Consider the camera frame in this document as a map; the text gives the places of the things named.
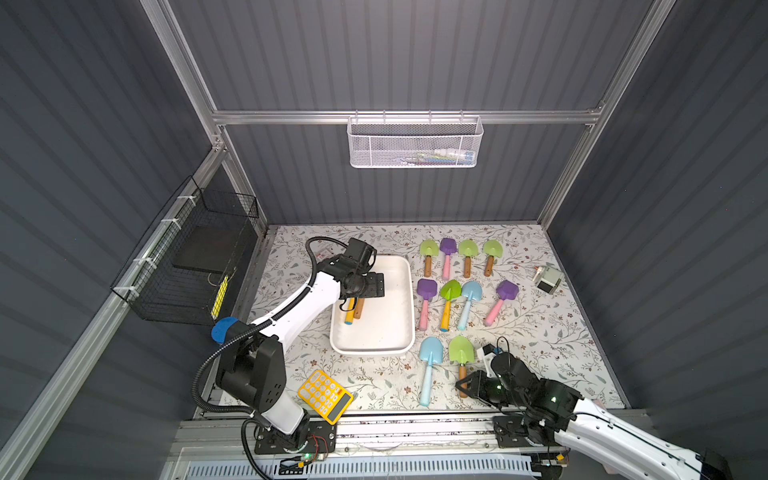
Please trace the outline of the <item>green shovel brown handle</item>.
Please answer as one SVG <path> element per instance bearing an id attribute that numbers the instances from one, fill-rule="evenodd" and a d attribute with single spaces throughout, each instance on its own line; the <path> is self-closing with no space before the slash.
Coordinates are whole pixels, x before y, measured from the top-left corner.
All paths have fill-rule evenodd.
<path id="1" fill-rule="evenodd" d="M 470 278 L 472 275 L 472 259 L 479 254 L 478 245 L 471 239 L 463 240 L 458 246 L 458 252 L 464 258 L 463 277 Z"/>

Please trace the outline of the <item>green shovel wooden handle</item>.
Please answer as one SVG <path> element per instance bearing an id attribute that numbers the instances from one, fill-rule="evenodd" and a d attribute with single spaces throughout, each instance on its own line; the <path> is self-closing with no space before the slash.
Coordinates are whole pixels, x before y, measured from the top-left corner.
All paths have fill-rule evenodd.
<path id="1" fill-rule="evenodd" d="M 496 260 L 503 256 L 503 246 L 498 240 L 488 240 L 483 245 L 483 252 L 486 255 L 484 276 L 490 277 L 493 274 Z"/>
<path id="2" fill-rule="evenodd" d="M 449 344 L 449 360 L 458 365 L 458 382 L 467 376 L 467 365 L 475 361 L 472 343 L 464 336 L 456 336 Z"/>
<path id="3" fill-rule="evenodd" d="M 419 253 L 424 259 L 423 275 L 432 276 L 433 258 L 439 255 L 439 246 L 434 239 L 424 240 L 419 247 Z"/>

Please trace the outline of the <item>blue shovel blue handle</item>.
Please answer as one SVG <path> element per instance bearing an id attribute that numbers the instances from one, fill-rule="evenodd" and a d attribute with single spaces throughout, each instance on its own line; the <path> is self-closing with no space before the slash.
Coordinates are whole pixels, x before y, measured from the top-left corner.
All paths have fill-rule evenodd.
<path id="1" fill-rule="evenodd" d="M 441 364 L 443 362 L 443 352 L 443 344 L 437 337 L 427 337 L 420 345 L 419 359 L 425 364 L 425 372 L 419 400 L 419 404 L 423 407 L 428 407 L 430 405 L 433 367 L 435 364 Z"/>

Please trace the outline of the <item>purple shovel pink handle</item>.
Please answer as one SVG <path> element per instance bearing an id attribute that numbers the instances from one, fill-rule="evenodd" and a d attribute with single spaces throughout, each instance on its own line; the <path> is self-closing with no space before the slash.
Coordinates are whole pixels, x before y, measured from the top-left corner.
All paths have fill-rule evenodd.
<path id="1" fill-rule="evenodd" d="M 437 282 L 435 280 L 428 279 L 428 278 L 419 279 L 417 282 L 416 292 L 422 299 L 422 307 L 420 311 L 418 330 L 426 331 L 429 323 L 428 315 L 429 315 L 430 301 L 438 293 Z"/>
<path id="2" fill-rule="evenodd" d="M 457 242 L 454 238 L 443 238 L 440 241 L 439 244 L 439 250 L 444 255 L 443 260 L 443 269 L 442 269 L 442 278 L 444 281 L 449 281 L 451 279 L 451 256 L 456 254 L 458 251 Z"/>

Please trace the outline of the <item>light blue shovel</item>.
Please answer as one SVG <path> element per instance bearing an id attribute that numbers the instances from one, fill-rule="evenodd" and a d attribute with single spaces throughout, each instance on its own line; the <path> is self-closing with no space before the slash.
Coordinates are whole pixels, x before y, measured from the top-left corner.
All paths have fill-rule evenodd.
<path id="1" fill-rule="evenodd" d="M 468 281 L 462 286 L 461 293 L 465 298 L 465 303 L 457 328 L 460 331 L 465 331 L 469 323 L 473 303 L 482 299 L 482 286 L 477 281 Z"/>

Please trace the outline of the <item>yellow shovel wooden handle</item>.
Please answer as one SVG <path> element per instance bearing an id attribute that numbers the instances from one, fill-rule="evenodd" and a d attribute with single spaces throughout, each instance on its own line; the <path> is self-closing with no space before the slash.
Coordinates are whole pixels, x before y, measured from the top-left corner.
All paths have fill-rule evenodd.
<path id="1" fill-rule="evenodd" d="M 363 312 L 365 300 L 363 298 L 360 298 L 356 301 L 355 309 L 353 310 L 353 319 L 357 320 L 360 319 Z"/>

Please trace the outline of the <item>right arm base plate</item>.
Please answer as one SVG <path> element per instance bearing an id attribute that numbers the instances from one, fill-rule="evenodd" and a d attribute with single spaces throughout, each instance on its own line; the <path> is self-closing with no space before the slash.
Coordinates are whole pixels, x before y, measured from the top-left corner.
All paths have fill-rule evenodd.
<path id="1" fill-rule="evenodd" d="M 493 432 L 499 447 L 543 447 L 554 448 L 560 444 L 555 441 L 555 433 L 565 431 L 574 420 L 573 415 L 544 426 L 536 421 L 529 422 L 520 415 L 499 415 L 492 418 Z"/>

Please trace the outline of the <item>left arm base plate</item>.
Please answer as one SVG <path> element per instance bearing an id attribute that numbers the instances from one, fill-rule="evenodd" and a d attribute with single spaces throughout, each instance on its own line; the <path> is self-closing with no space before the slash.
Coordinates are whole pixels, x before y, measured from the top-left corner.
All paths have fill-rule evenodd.
<path id="1" fill-rule="evenodd" d="M 301 423 L 293 434 L 276 428 L 259 429 L 253 452 L 259 455 L 327 454 L 335 451 L 337 426 L 322 419 L 309 419 Z"/>

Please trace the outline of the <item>green shovel yellow handle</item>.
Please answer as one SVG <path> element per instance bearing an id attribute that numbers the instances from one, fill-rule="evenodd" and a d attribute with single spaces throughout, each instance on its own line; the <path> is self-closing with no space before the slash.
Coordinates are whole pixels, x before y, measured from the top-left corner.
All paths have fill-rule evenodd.
<path id="1" fill-rule="evenodd" d="M 444 308 L 440 321 L 440 331 L 450 330 L 450 315 L 452 303 L 462 295 L 462 285 L 455 279 L 449 280 L 440 289 L 439 295 L 444 300 Z"/>

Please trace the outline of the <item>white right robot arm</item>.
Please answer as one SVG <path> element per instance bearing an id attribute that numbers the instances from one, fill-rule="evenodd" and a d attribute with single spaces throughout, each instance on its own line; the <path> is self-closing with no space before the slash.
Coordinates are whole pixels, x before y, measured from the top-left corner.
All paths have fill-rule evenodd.
<path id="1" fill-rule="evenodd" d="M 540 378 L 509 352 L 490 361 L 491 370 L 459 368 L 457 390 L 500 412 L 494 428 L 502 437 L 524 438 L 543 447 L 561 446 L 612 468 L 627 479 L 731 479 L 728 461 L 662 440 L 556 380 Z"/>

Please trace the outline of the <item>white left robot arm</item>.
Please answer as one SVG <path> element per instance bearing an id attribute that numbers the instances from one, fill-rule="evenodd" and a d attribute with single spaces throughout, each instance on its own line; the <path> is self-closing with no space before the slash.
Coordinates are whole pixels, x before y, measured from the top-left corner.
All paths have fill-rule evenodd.
<path id="1" fill-rule="evenodd" d="M 377 250 L 352 238 L 347 242 L 315 236 L 305 242 L 309 278 L 291 296 L 245 327 L 219 322 L 215 385 L 246 406 L 265 427 L 291 436 L 304 429 L 308 414 L 285 392 L 285 353 L 322 311 L 346 300 L 380 298 L 383 275 L 372 270 Z"/>

